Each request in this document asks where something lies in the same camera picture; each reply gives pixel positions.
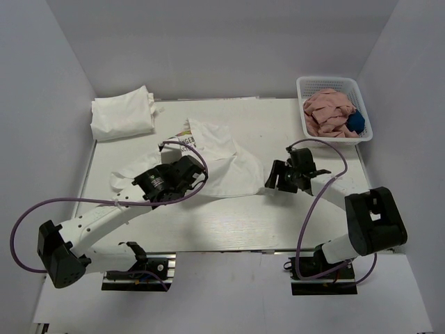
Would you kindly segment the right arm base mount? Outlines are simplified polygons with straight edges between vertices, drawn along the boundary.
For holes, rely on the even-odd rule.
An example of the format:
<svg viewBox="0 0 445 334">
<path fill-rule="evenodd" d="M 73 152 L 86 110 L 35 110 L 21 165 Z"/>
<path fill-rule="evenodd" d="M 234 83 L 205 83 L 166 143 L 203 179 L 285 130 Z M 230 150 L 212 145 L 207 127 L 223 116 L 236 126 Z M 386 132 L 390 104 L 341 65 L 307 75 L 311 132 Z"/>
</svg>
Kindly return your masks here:
<svg viewBox="0 0 445 334">
<path fill-rule="evenodd" d="M 322 271 L 334 268 L 331 264 L 321 264 L 315 257 L 300 257 L 299 268 L 303 277 L 315 276 Z M 348 264 L 320 278 L 302 280 L 297 275 L 296 258 L 290 257 L 283 269 L 290 274 L 291 293 L 293 296 L 345 296 L 356 295 L 355 272 Z"/>
</svg>

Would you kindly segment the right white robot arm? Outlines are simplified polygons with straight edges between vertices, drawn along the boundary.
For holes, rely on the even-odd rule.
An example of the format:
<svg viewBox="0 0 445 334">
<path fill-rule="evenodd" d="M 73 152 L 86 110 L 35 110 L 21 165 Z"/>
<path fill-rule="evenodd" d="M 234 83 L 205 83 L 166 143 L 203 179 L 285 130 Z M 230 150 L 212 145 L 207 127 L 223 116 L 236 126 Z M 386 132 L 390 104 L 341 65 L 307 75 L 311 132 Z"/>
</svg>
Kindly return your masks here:
<svg viewBox="0 0 445 334">
<path fill-rule="evenodd" d="M 297 241 L 292 267 L 295 278 L 328 278 L 357 257 L 375 255 L 407 242 L 407 230 L 388 188 L 361 189 L 343 180 L 341 173 L 318 169 L 308 148 L 288 152 L 286 161 L 273 162 L 265 187 L 287 193 L 303 191 L 314 198 Z M 302 257 L 303 233 L 320 200 L 345 211 L 347 232 L 315 247 L 311 257 Z"/>
</svg>

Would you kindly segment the white printed t shirt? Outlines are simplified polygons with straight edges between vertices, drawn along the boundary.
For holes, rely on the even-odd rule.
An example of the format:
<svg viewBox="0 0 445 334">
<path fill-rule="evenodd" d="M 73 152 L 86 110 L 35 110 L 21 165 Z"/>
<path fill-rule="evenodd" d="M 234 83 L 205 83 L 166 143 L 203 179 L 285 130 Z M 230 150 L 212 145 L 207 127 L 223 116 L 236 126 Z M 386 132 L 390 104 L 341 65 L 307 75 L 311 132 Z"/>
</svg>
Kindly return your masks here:
<svg viewBox="0 0 445 334">
<path fill-rule="evenodd" d="M 118 192 L 130 185 L 136 176 L 161 163 L 171 163 L 186 155 L 197 159 L 198 155 L 189 147 L 195 148 L 207 163 L 209 179 L 201 195 L 213 198 L 251 196 L 264 187 L 263 164 L 232 138 L 229 127 L 189 118 L 184 130 L 169 139 L 184 145 L 167 144 L 162 149 L 155 148 L 113 171 L 111 188 Z"/>
</svg>

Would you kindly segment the pink t shirt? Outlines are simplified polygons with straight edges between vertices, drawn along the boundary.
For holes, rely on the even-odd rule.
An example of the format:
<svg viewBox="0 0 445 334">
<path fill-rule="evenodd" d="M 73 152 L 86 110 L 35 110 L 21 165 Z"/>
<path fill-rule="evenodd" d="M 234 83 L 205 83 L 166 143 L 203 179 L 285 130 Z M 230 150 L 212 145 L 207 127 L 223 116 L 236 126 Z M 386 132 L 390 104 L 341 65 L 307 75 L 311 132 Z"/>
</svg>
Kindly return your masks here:
<svg viewBox="0 0 445 334">
<path fill-rule="evenodd" d="M 357 107 L 347 95 L 328 88 L 314 93 L 303 104 L 304 119 L 310 136 L 325 138 L 358 138 L 346 126 Z"/>
</svg>

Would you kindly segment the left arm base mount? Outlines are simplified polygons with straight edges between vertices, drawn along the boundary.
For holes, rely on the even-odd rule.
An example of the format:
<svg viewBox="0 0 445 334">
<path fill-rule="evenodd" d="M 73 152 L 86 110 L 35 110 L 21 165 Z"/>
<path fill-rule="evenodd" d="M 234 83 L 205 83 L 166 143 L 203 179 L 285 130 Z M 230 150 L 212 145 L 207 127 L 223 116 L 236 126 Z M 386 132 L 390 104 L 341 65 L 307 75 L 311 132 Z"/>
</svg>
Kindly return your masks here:
<svg viewBox="0 0 445 334">
<path fill-rule="evenodd" d="M 102 291 L 167 292 L 173 282 L 176 267 L 175 253 L 148 253 L 124 273 L 108 271 L 102 279 Z"/>
</svg>

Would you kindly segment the blue t shirt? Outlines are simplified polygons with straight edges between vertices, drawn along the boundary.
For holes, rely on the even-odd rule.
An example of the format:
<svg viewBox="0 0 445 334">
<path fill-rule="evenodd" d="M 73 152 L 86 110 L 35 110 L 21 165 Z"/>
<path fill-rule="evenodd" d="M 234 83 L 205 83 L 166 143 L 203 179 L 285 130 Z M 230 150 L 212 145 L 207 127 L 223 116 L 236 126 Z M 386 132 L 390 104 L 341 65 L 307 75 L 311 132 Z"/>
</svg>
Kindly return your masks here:
<svg viewBox="0 0 445 334">
<path fill-rule="evenodd" d="M 355 132 L 357 135 L 360 135 L 365 128 L 365 119 L 362 114 L 356 110 L 356 112 L 349 115 L 346 126 L 350 132 Z"/>
</svg>

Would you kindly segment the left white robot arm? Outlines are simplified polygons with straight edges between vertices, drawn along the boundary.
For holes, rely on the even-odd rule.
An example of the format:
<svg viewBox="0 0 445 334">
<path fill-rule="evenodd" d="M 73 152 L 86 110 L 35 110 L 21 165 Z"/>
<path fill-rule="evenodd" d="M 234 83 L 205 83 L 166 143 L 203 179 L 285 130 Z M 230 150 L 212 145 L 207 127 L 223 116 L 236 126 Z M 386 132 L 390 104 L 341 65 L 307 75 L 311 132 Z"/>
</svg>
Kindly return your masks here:
<svg viewBox="0 0 445 334">
<path fill-rule="evenodd" d="M 141 277 L 147 260 L 137 243 L 125 241 L 106 249 L 95 244 L 134 218 L 182 201 L 199 177 L 208 177 L 206 164 L 186 155 L 136 176 L 108 205 L 98 205 L 59 224 L 43 223 L 38 231 L 38 255 L 54 287 L 68 287 L 94 272 L 122 271 Z"/>
</svg>

